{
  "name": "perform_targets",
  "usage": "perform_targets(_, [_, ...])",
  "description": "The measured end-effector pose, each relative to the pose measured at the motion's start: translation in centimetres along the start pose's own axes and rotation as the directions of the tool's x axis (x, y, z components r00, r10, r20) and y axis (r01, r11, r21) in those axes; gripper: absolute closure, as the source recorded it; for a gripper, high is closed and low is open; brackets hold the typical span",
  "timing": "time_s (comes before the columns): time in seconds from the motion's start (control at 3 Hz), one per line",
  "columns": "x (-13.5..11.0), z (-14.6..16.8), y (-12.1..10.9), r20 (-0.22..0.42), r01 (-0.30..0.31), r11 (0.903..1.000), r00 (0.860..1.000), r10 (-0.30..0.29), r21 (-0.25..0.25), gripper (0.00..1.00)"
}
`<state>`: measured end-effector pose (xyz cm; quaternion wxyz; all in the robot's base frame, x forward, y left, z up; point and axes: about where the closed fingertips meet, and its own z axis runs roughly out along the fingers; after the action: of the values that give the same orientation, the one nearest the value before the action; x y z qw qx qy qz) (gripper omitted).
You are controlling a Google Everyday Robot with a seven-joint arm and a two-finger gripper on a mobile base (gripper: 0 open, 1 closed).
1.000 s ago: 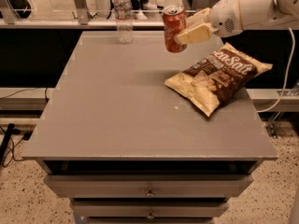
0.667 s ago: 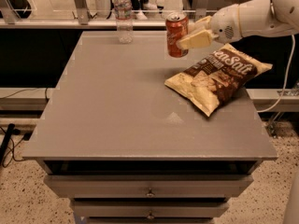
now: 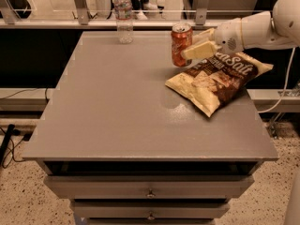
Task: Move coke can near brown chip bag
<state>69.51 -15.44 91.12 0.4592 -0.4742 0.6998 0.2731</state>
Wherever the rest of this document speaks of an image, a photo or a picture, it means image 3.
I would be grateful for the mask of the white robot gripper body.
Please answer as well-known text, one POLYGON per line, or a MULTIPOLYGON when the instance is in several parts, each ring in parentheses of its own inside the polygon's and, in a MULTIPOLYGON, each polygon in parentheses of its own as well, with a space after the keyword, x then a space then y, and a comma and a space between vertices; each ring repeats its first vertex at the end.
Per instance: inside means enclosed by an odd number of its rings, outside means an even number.
POLYGON ((221 53, 231 54, 243 51, 242 19, 236 18, 219 25, 215 30, 214 41, 221 53))

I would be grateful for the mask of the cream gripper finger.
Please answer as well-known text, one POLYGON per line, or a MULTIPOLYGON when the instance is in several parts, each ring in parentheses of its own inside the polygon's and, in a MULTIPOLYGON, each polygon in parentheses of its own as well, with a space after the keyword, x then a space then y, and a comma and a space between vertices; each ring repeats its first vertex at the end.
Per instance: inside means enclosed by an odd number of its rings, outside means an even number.
POLYGON ((209 28, 201 33, 194 35, 192 37, 192 44, 202 44, 205 42, 214 42, 215 41, 215 29, 209 28))
POLYGON ((205 41, 188 46, 181 51, 181 56, 186 59, 205 59, 213 56, 221 47, 214 41, 205 41))

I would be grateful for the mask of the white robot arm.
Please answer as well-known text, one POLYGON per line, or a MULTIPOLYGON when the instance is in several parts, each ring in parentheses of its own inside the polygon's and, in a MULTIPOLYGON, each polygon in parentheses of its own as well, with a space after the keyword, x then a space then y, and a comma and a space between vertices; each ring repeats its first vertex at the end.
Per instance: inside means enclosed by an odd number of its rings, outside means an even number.
MULTIPOLYGON (((211 40, 229 50, 250 48, 294 49, 300 43, 300 0, 277 0, 269 11, 221 22, 209 32, 196 36, 198 42, 211 40)), ((216 221, 216 225, 300 225, 300 138, 299 127, 291 122, 279 125, 275 146, 279 160, 261 166, 255 175, 257 183, 231 201, 232 210, 216 221)))

